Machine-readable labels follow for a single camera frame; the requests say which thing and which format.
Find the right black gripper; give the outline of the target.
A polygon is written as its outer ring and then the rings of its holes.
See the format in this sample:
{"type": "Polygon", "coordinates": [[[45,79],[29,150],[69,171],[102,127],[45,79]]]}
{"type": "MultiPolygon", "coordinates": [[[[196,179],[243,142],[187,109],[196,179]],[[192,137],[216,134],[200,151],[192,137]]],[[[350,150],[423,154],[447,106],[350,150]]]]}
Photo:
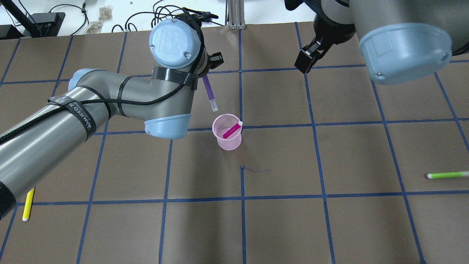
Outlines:
{"type": "Polygon", "coordinates": [[[321,16],[315,18],[313,27],[315,38],[299,51],[295,60],[295,67],[303,74],[309,73],[332,45],[347,42],[356,32],[354,24],[342,25],[321,16]]]}

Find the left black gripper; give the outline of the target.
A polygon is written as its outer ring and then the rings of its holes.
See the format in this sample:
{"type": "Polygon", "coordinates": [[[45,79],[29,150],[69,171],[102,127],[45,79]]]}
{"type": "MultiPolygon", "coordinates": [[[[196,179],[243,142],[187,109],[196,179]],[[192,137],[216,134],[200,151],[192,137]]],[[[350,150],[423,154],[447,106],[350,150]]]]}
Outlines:
{"type": "Polygon", "coordinates": [[[210,70],[214,70],[224,63],[224,57],[221,52],[215,52],[212,55],[204,53],[202,63],[200,65],[200,77],[204,77],[210,70]]]}

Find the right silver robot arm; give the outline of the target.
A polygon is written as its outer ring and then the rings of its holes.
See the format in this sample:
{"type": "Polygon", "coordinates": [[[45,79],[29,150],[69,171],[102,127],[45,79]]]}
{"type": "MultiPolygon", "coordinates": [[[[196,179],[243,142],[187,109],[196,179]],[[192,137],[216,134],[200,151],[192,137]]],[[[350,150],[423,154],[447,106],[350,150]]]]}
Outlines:
{"type": "Polygon", "coordinates": [[[315,37],[295,61],[309,73],[332,45],[359,40],[370,79],[396,85],[433,74],[468,53],[467,0],[285,0],[287,10],[307,5],[315,37]]]}

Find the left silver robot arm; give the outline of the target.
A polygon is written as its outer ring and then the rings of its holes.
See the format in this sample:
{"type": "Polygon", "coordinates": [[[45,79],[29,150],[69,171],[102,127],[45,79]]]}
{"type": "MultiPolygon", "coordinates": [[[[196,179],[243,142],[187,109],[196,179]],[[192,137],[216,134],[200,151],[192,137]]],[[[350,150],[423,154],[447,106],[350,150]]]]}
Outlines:
{"type": "Polygon", "coordinates": [[[148,46],[156,61],[150,79],[78,70],[68,92],[50,97],[1,135],[1,218],[115,115],[142,120],[153,137],[178,140],[186,135],[198,79],[223,64],[223,56],[208,54],[201,23],[191,15],[159,22],[148,46]]]}

